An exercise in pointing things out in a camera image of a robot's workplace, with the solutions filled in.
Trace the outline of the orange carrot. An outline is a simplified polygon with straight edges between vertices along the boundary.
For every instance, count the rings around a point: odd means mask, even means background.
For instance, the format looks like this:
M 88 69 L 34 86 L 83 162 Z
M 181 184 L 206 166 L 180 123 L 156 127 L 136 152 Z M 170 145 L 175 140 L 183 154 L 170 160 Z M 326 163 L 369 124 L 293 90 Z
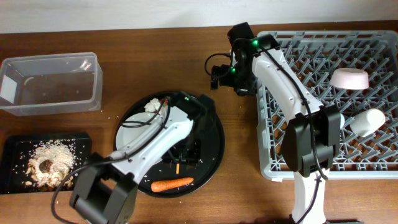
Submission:
M 150 188 L 153 192 L 163 192 L 166 190 L 179 188 L 184 185 L 189 185 L 194 181 L 192 177 L 185 177 L 173 180 L 159 180 L 151 184 Z

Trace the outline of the white tissue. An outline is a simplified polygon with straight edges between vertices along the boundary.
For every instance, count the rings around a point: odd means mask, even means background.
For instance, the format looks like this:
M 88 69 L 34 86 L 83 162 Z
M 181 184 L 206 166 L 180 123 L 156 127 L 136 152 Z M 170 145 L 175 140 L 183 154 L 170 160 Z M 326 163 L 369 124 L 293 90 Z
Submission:
M 150 102 L 148 102 L 144 106 L 145 112 L 147 113 L 156 113 L 159 111 L 160 108 L 161 108 L 161 103 L 157 98 L 151 99 Z

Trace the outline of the white round plate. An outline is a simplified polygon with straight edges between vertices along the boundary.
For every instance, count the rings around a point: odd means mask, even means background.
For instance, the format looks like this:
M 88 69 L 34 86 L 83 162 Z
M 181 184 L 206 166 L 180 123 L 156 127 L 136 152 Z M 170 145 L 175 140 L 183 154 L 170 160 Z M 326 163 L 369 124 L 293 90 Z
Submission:
M 141 152 L 161 130 L 164 116 L 142 112 L 134 114 L 123 122 L 115 139 L 116 149 L 111 153 L 112 159 L 127 159 Z

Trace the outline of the pink bowl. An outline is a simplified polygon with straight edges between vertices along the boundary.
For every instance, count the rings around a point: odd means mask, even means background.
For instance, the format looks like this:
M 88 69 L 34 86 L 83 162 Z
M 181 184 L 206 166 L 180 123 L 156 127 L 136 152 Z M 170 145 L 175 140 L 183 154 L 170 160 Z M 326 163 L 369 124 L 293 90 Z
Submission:
M 369 75 L 357 68 L 339 68 L 333 72 L 330 85 L 345 90 L 364 90 L 369 88 Z

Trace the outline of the rice and food scraps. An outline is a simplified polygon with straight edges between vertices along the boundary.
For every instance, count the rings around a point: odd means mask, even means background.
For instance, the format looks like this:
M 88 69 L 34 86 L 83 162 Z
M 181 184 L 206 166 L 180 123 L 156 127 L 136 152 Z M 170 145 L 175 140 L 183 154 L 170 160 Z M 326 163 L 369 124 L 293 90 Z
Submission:
M 39 146 L 34 150 L 34 155 L 28 162 L 27 173 L 37 183 L 39 192 L 51 192 L 61 185 L 61 181 L 73 171 L 74 154 L 71 149 L 56 141 Z M 44 160 L 51 160 L 53 165 L 50 173 L 41 173 L 39 164 Z

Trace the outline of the brown food lump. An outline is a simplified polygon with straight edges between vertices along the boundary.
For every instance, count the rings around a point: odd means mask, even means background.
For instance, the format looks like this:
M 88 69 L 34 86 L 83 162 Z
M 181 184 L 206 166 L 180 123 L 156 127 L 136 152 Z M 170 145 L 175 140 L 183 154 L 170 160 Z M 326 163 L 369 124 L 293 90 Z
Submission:
M 41 173 L 50 173 L 51 171 L 51 167 L 53 165 L 53 162 L 49 159 L 44 160 L 43 162 L 41 162 L 39 164 L 39 171 L 41 171 Z

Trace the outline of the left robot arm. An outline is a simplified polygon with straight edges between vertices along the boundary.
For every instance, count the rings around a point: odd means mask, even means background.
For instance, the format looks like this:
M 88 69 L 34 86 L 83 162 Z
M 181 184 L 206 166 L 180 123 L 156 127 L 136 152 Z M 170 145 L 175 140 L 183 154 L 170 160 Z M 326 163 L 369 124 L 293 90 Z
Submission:
M 89 223 L 126 223 L 136 204 L 139 183 L 170 148 L 207 130 L 215 102 L 183 91 L 165 96 L 147 121 L 125 121 L 123 131 L 136 130 L 129 142 L 108 157 L 92 154 L 77 169 L 69 205 Z

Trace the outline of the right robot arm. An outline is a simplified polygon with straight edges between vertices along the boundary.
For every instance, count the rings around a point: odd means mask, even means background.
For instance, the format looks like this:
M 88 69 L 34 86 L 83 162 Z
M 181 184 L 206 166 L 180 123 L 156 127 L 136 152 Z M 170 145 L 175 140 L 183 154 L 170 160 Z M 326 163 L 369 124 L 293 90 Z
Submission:
M 228 86 L 238 96 L 259 92 L 265 85 L 281 108 L 287 127 L 280 151 L 294 173 L 295 202 L 292 223 L 325 223 L 327 175 L 337 156 L 341 113 L 313 96 L 289 66 L 272 35 L 255 36 L 247 22 L 227 33 L 231 50 L 228 65 L 208 72 L 211 89 Z

